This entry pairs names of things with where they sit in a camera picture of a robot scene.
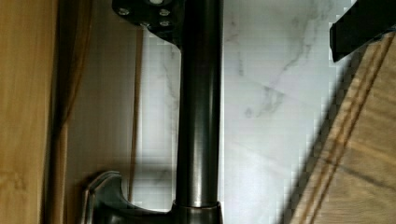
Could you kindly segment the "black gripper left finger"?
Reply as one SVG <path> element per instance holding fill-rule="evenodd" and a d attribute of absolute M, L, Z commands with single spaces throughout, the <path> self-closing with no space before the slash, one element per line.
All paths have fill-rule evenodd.
<path fill-rule="evenodd" d="M 112 0 L 112 9 L 136 26 L 180 46 L 184 21 L 184 0 Z"/>

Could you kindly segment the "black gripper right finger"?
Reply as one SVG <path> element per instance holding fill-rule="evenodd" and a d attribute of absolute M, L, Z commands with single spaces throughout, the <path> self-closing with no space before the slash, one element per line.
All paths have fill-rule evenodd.
<path fill-rule="evenodd" d="M 336 63 L 362 46 L 394 32 L 396 0 L 357 0 L 330 28 L 332 60 Z"/>

